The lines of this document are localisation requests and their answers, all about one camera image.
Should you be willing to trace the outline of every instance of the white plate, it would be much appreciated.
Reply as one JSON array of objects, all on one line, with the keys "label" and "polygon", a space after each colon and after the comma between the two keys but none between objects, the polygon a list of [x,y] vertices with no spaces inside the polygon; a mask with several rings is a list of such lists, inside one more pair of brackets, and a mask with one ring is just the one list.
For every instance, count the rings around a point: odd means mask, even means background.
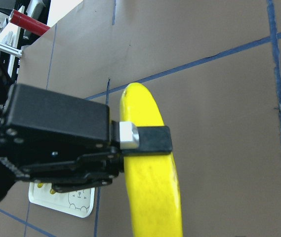
[{"label": "white plate", "polygon": [[94,188],[69,193],[50,193],[51,184],[44,184],[41,188],[31,182],[28,198],[31,203],[65,212],[81,218],[90,215],[94,203]]}]

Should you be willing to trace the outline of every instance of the white tray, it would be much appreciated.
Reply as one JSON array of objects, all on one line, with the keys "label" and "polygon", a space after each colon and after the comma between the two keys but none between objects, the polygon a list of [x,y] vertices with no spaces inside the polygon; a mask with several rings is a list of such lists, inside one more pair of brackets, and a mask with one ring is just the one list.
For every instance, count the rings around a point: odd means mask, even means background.
[{"label": "white tray", "polygon": [[50,193],[51,184],[41,188],[36,183],[30,183],[28,198],[31,203],[65,212],[81,218],[90,215],[94,203],[94,188],[69,193]]}]

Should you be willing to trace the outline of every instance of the red tube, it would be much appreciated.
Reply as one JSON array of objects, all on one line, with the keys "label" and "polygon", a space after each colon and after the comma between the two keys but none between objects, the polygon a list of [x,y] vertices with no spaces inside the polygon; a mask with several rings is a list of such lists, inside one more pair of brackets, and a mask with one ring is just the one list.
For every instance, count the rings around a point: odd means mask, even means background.
[{"label": "red tube", "polygon": [[34,18],[29,17],[17,10],[12,10],[8,21],[38,36],[42,36],[50,29],[50,27],[44,23],[35,20]]}]

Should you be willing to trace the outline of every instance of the cartoon drawing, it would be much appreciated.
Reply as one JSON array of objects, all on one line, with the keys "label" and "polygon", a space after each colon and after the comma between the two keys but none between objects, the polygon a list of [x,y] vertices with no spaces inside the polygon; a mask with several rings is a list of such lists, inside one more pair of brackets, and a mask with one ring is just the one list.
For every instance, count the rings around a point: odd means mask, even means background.
[{"label": "cartoon drawing", "polygon": [[91,189],[78,190],[68,193],[69,208],[88,211],[90,208]]}]

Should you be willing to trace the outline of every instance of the red cylinder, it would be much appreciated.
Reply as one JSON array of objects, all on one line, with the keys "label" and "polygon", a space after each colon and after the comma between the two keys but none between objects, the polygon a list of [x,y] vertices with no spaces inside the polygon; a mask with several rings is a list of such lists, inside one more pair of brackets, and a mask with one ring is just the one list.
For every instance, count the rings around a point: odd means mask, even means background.
[{"label": "red cylinder", "polygon": [[12,10],[9,22],[14,25],[17,25],[24,30],[30,31],[35,35],[42,36],[46,31],[50,29],[49,26],[45,25],[44,23],[29,17],[17,10]]}]

